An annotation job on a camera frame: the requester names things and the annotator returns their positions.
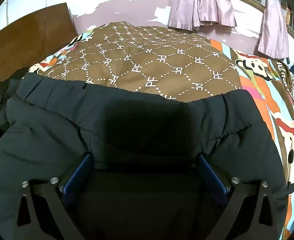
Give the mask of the large black jacket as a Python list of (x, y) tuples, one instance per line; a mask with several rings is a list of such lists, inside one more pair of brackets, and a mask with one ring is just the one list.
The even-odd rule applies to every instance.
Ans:
[(229, 177), (268, 183), (281, 235), (284, 172), (245, 90), (185, 103), (28, 73), (5, 113), (0, 239), (17, 239), (22, 183), (61, 176), (85, 152), (92, 164), (84, 189), (65, 207), (84, 239), (206, 239), (214, 194), (204, 186), (201, 154)]

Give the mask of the brown wooden headboard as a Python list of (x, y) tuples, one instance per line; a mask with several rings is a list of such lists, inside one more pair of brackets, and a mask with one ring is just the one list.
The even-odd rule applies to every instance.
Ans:
[(0, 31), (0, 81), (43, 61), (67, 45), (76, 31), (66, 3), (32, 12)]

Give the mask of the pink right curtain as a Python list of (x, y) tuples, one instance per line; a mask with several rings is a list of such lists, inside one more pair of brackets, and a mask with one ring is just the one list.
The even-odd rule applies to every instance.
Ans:
[(266, 0), (258, 51), (273, 59), (289, 56), (288, 31), (279, 0)]

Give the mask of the pink curtain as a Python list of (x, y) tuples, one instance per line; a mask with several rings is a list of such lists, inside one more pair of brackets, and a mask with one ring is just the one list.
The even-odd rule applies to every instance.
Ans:
[(273, 59), (289, 56), (288, 31), (279, 0), (266, 0), (258, 51)]
[(169, 27), (198, 31), (214, 24), (237, 26), (230, 0), (172, 0)]

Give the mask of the brown patterned bedspread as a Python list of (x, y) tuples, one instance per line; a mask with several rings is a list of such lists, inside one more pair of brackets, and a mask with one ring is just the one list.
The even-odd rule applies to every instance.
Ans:
[(276, 146), (289, 197), (281, 239), (294, 231), (294, 75), (281, 61), (164, 27), (90, 28), (31, 73), (191, 102), (236, 89), (252, 97)]

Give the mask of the pink left curtain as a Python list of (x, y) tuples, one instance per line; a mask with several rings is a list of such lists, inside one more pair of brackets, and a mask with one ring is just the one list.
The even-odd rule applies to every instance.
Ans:
[(214, 24), (237, 26), (230, 0), (172, 0), (169, 27), (198, 31)]

